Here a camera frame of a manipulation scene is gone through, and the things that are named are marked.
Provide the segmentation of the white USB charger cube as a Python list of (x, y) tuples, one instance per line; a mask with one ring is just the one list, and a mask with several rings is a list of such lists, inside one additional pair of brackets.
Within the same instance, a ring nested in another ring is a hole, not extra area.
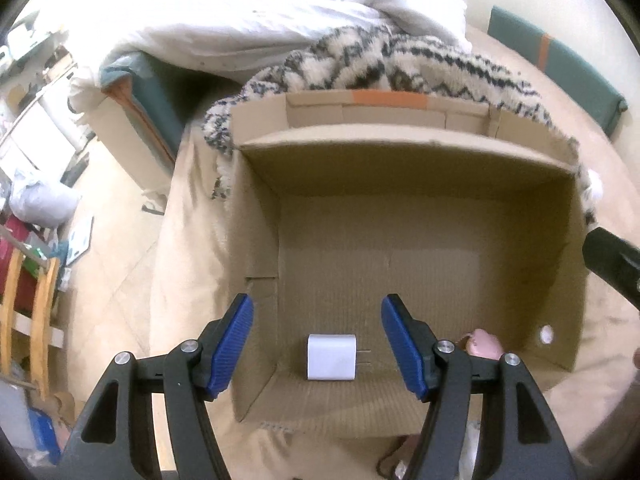
[(354, 334), (310, 334), (306, 378), (311, 382), (352, 382), (357, 366), (368, 364), (371, 350), (358, 346)]

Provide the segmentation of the pink heart-shaped object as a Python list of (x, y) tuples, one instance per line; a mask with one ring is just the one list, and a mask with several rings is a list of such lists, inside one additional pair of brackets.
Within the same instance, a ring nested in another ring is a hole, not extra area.
[(504, 353), (499, 339), (481, 328), (462, 336), (458, 341), (458, 346), (469, 356), (494, 361), (498, 361)]

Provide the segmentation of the brown cardboard box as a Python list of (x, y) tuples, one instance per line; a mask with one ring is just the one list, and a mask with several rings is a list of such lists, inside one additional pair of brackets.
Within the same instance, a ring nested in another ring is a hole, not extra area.
[[(384, 91), (280, 94), (236, 106), (229, 290), (254, 323), (231, 399), (246, 424), (341, 438), (412, 434), (381, 321), (397, 294), (439, 337), (476, 328), (541, 389), (575, 369), (585, 312), (578, 155), (504, 110)], [(306, 378), (310, 334), (371, 350), (352, 382)]]

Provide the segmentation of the teal cushion with orange stripe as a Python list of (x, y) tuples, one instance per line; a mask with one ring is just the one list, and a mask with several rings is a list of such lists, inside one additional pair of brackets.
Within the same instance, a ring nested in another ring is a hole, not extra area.
[(498, 6), (491, 9), (487, 33), (546, 74), (612, 136), (628, 104), (591, 64), (539, 27)]

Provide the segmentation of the white plastic bag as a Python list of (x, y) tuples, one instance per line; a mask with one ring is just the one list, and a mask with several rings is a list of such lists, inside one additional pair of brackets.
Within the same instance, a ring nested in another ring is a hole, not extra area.
[(25, 223), (56, 229), (73, 217), (78, 196), (60, 181), (40, 179), (35, 174), (17, 174), (12, 181), (9, 206)]

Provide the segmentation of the black-patterned fuzzy blanket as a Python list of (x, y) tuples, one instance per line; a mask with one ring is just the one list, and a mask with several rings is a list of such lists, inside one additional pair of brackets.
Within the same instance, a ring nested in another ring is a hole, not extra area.
[(448, 46), (433, 36), (410, 36), (387, 26), (347, 26), (332, 30), (281, 63), (260, 70), (238, 93), (213, 102), (202, 131), (218, 152), (210, 197), (230, 195), (232, 107), (281, 93), (319, 90), (390, 90), (443, 96), (487, 104), (549, 128), (578, 153), (578, 141), (552, 122), (532, 84), (482, 54)]

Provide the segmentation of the wooden chair frame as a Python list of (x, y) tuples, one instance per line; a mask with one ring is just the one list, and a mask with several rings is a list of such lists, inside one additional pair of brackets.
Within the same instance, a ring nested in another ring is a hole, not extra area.
[(13, 333), (23, 334), (29, 339), (29, 385), (44, 401), (50, 396), (49, 348), (54, 345), (51, 314), (60, 260), (51, 258), (36, 263), (38, 272), (32, 312), (25, 316), (16, 312), (15, 301), (23, 263), (28, 256), (26, 249), (14, 247), (9, 260), (1, 296), (1, 373), (11, 374)]

